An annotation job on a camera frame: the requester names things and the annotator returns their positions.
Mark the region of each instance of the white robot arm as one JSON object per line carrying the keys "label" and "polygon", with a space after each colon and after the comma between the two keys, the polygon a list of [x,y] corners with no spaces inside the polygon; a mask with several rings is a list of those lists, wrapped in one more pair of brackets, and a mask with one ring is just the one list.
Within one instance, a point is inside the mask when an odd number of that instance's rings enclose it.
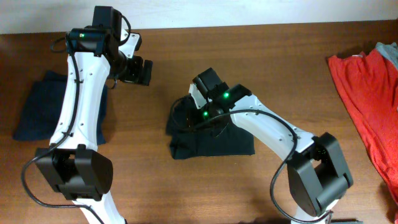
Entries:
{"label": "white robot arm", "polygon": [[[134,55],[141,37],[122,29],[122,18],[130,29],[119,11],[96,6],[92,26],[72,29],[66,35],[68,81],[62,112],[50,148],[38,149],[22,170],[23,186],[35,202],[52,208],[81,208],[90,224],[127,223],[111,196],[112,163],[97,153],[96,129],[105,81],[150,82],[152,62]],[[25,170],[33,162],[53,190],[75,206],[50,205],[33,196],[24,180]]]}
{"label": "white robot arm", "polygon": [[[328,133],[318,138],[290,124],[265,107],[245,87],[236,85],[229,88],[211,68],[194,78],[193,82],[189,94],[201,111],[201,119],[189,121],[191,129],[203,127],[204,123],[208,126],[224,125],[228,120],[253,134],[287,163],[290,193],[298,208],[294,217],[283,210],[281,212],[291,219],[292,224],[328,223],[331,216],[326,213],[353,184],[337,140]],[[316,168],[312,166],[314,159],[322,162]],[[271,198],[279,209],[273,190]]]}

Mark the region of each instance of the fabric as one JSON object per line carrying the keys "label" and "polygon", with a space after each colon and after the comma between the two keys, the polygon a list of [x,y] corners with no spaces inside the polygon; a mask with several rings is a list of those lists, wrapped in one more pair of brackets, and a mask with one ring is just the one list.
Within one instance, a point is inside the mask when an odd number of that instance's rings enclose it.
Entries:
{"label": "fabric", "polygon": [[376,49],[381,55],[383,55],[383,57],[392,62],[398,70],[398,48],[395,42],[391,45],[382,44],[379,42],[376,44]]}
{"label": "fabric", "polygon": [[[67,76],[47,71],[41,82],[35,82],[22,109],[18,127],[13,135],[17,141],[50,139],[57,127],[62,110]],[[106,115],[108,89],[104,86],[99,106],[97,144],[104,144],[101,123]]]}
{"label": "fabric", "polygon": [[376,49],[362,55],[333,56],[329,68],[370,160],[398,203],[398,71]]}
{"label": "fabric", "polygon": [[[185,124],[188,110],[195,108],[192,97],[184,98],[174,109],[173,116],[177,123]],[[231,123],[225,129],[182,133],[169,118],[166,133],[172,136],[170,150],[173,159],[254,154],[253,135]]]}

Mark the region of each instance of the white wall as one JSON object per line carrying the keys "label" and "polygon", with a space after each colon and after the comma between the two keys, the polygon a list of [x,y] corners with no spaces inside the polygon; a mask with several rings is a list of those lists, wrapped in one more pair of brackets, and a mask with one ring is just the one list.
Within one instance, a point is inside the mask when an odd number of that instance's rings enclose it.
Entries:
{"label": "white wall", "polygon": [[398,0],[0,0],[0,33],[91,25],[95,5],[121,11],[133,29],[398,18]]}

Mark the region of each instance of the red cloth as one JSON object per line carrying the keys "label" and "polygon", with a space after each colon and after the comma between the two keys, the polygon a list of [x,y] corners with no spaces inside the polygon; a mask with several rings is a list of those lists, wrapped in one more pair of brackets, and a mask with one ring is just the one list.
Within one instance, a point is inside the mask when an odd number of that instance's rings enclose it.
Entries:
{"label": "red cloth", "polygon": [[329,68],[373,165],[398,204],[398,71],[376,49],[361,55],[333,56]]}

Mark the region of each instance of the wood grain surface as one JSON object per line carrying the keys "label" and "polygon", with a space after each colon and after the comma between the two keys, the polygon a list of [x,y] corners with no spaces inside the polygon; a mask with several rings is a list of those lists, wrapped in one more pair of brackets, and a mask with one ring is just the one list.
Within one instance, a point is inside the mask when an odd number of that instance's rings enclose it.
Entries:
{"label": "wood grain surface", "polygon": [[[280,218],[269,183],[280,159],[255,140],[253,156],[171,158],[165,124],[170,105],[187,94],[193,77],[213,67],[229,85],[241,83],[298,127],[339,140],[354,185],[334,218],[390,223],[396,205],[371,164],[338,96],[326,58],[371,50],[398,38],[397,21],[286,24],[138,30],[137,55],[154,61],[150,86],[119,84],[108,95],[98,152],[114,166],[112,195],[129,223],[237,223]],[[12,133],[34,81],[46,70],[66,73],[65,54],[49,46],[61,33],[0,35],[0,223],[86,223],[77,209],[36,205],[22,189],[22,165],[49,141],[17,142]],[[65,203],[40,172],[28,170],[32,191]],[[289,213],[296,204],[284,172],[276,198]]]}

